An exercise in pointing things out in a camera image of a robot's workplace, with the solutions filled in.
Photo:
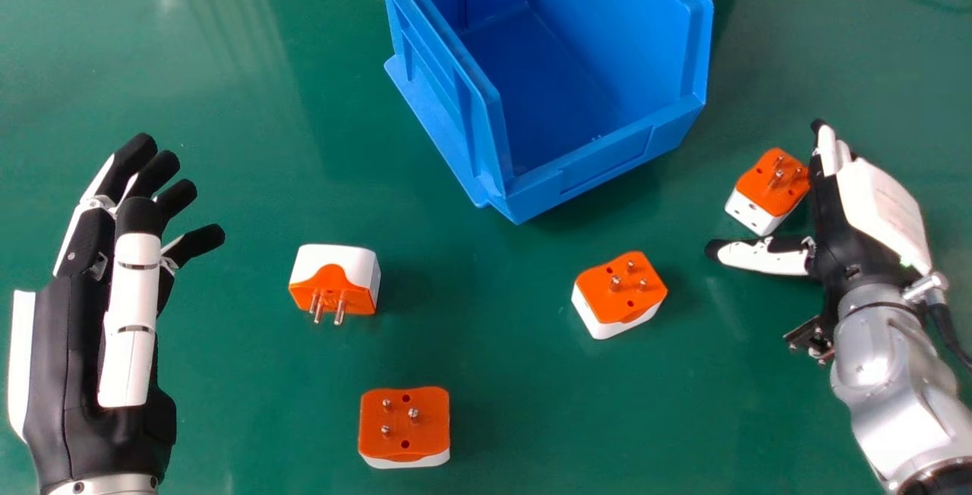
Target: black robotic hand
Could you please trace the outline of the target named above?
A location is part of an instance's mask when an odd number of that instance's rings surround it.
[[[208,225],[161,246],[197,196],[181,180],[153,198],[178,170],[149,135],[131,139],[80,198],[53,280],[14,295],[8,411],[43,494],[94,492],[106,477],[143,492],[166,473],[176,406],[157,384],[156,316],[176,270],[225,240]]]

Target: blue plastic bin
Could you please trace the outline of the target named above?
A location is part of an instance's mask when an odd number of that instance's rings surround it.
[[[386,0],[385,68],[477,207],[520,224],[672,150],[711,0]]]

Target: green table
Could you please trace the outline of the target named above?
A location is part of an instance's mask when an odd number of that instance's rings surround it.
[[[736,177],[773,146],[805,156],[828,118],[919,197],[972,343],[972,0],[715,7],[684,145],[517,228],[472,207],[385,76],[383,0],[0,0],[0,295],[46,283],[88,179],[145,131],[200,188],[172,234],[229,233],[160,320],[180,408],[166,493],[878,493],[826,373],[781,341],[822,293],[702,246],[746,235],[722,213]],[[377,317],[295,309],[307,242],[378,252]],[[629,249],[671,293],[594,342],[570,285]],[[424,384],[451,392],[452,461],[371,470],[358,398]],[[33,489],[6,428],[0,478]]]

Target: black cable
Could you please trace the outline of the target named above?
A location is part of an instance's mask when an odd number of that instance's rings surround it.
[[[965,367],[972,371],[972,357],[965,352],[962,348],[961,342],[958,341],[958,334],[955,332],[955,325],[951,324],[951,311],[948,309],[947,304],[931,304],[928,305],[928,314],[931,315],[931,319],[935,321],[935,326],[938,328],[938,333],[941,333],[942,339],[945,342],[945,346],[948,350],[965,364]]]

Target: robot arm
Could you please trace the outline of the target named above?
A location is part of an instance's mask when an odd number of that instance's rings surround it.
[[[178,169],[133,138],[80,199],[51,282],[14,293],[8,412],[44,494],[153,493],[163,479],[176,411],[157,384],[156,316],[175,270],[225,239],[209,225],[161,247],[197,194],[183,180],[150,198]]]
[[[705,252],[726,266],[822,284],[823,312],[785,339],[820,366],[833,361],[831,387],[886,492],[970,492],[972,415],[923,318],[933,316],[948,346],[972,360],[954,338],[919,205],[825,122],[817,119],[813,131],[813,237],[713,241]]]

